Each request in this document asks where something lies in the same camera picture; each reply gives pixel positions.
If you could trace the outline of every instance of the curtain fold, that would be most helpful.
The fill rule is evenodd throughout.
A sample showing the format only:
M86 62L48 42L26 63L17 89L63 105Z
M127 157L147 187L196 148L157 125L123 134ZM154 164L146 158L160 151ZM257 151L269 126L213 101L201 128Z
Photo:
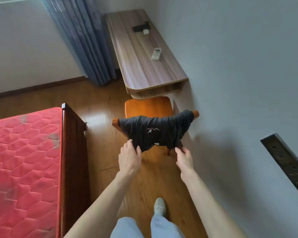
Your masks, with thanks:
M94 0L42 0L87 77L96 85L116 79Z

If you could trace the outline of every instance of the person's left hand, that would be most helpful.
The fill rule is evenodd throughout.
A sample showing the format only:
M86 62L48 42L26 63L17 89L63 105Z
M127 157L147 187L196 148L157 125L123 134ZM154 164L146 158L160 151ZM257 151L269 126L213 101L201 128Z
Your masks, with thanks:
M122 173L134 176L141 166L141 149L138 146L135 150L132 139L128 140L120 149L119 169Z

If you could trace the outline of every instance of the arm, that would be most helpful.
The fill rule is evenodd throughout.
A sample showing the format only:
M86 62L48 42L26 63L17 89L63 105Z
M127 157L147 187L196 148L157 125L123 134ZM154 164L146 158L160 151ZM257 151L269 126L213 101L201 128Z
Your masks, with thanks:
M181 179L189 190L209 238L246 237L235 221L215 200L206 184L193 169L193 159L190 151L184 147L182 150L184 153L180 149L175 148L178 156L176 164L181 170Z
M131 179L141 165L141 150L135 151L132 140L120 149L119 169L115 179L95 202L76 221L65 238L107 237L116 221L116 216Z

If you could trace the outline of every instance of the mattress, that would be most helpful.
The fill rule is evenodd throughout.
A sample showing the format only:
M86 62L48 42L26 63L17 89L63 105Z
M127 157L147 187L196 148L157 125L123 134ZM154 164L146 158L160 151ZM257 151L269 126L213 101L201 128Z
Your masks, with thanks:
M0 238L59 233L62 109L0 120Z

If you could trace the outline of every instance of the wooden desk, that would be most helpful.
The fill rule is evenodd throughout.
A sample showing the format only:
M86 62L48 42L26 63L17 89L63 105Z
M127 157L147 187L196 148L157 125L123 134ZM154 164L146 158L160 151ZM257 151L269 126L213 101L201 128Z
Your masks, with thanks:
M147 99L179 91L188 77L143 9L106 15L127 92L134 99ZM148 35L133 26L149 22ZM162 48L159 61L153 50Z

